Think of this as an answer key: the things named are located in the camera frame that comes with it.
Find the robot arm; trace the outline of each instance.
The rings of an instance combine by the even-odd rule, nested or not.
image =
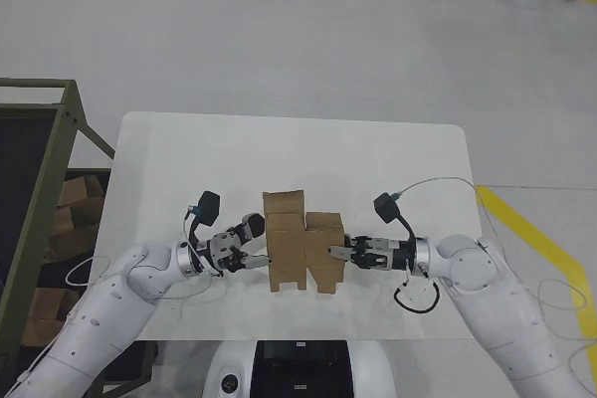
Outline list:
[[[196,219],[212,225],[216,216],[204,221],[203,215],[198,215]],[[225,233],[208,241],[196,241],[195,253],[188,242],[172,247],[142,244],[126,250],[87,289],[67,316],[50,351],[33,371],[18,378],[17,387],[8,396],[83,396],[106,366],[139,337],[156,310],[155,301],[172,284],[209,269],[222,273],[266,266],[268,257],[241,251],[243,245],[263,234],[262,221],[261,215],[250,214]]]
[[[383,196],[382,204],[376,206],[386,222],[400,216],[393,202]],[[414,238],[411,232],[407,241],[347,237],[345,248],[331,247],[329,252],[360,268],[401,270],[437,279],[478,344],[504,372],[519,397],[587,395],[559,358],[526,287],[484,238],[474,241],[452,235],[435,245],[428,239]]]

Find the black cable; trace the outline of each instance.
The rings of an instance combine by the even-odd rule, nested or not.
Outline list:
[[[438,288],[438,285],[432,281],[432,283],[434,284],[434,290],[436,291],[436,298],[434,299],[434,303],[431,304],[430,307],[426,308],[426,309],[416,309],[416,308],[412,308],[410,306],[405,305],[401,300],[398,299],[398,294],[401,292],[400,291],[400,287],[396,288],[396,291],[394,292],[394,300],[398,303],[398,305],[400,305],[402,308],[408,310],[409,312],[413,312],[413,313],[429,313],[431,312],[436,305],[438,305],[438,301],[440,301],[440,288]],[[407,287],[407,283],[402,284],[403,288]]]
[[[409,238],[407,239],[407,242],[414,242],[416,240],[416,234],[414,234],[414,230],[411,228],[407,220],[405,220],[405,218],[400,214],[396,217],[396,219],[400,221],[400,224],[402,224],[403,227],[405,227],[405,229],[409,233]]]

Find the white tabletop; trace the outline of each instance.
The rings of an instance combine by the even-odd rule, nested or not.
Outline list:
[[[303,189],[306,211],[339,212],[352,235],[406,239],[385,225],[373,199],[422,179],[472,180],[464,132],[454,125],[375,121],[132,112],[123,119],[96,254],[115,259],[137,242],[183,239],[182,218],[204,190],[221,195],[221,213],[200,239],[263,212],[262,192]],[[473,191],[436,181],[407,192],[399,205],[419,236],[436,239],[481,234]],[[265,253],[265,237],[245,246]],[[96,262],[93,275],[105,264]],[[140,339],[390,339],[471,337],[447,298],[416,315],[393,300],[399,272],[345,267],[337,293],[319,295],[307,278],[270,293],[266,269],[226,273],[194,298],[162,300]],[[174,286],[170,296],[203,289],[206,278]],[[425,307],[433,290],[409,290],[411,306]]]

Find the gray floor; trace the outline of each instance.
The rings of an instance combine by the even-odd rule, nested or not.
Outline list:
[[[597,4],[0,0],[0,77],[76,79],[111,143],[131,110],[458,124],[476,183],[504,186],[495,193],[582,262],[597,304]],[[72,165],[108,163],[82,139]],[[532,288],[563,277],[498,230]],[[574,314],[547,316],[579,334]],[[402,397],[513,396],[472,340],[385,344]],[[129,396],[198,396],[215,347],[168,344]],[[573,364],[592,386],[585,355]]]

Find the brown cardboard box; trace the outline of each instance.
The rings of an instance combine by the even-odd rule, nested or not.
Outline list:
[[[79,295],[67,289],[36,288],[22,345],[44,347],[60,332]]]
[[[95,248],[103,190],[94,175],[64,182],[44,263],[68,260]]]
[[[345,262],[329,255],[330,246],[344,246],[342,220],[338,213],[305,215],[305,257],[307,268],[321,294],[336,293],[336,283],[343,282]]]
[[[44,262],[60,262],[91,251],[96,246],[99,229],[100,223],[97,223],[52,236],[49,238]]]
[[[263,194],[270,264],[270,291],[296,282],[307,289],[305,268],[304,197],[302,191]]]
[[[103,196],[100,181],[94,175],[78,177],[64,182],[58,207],[65,207],[87,198]]]

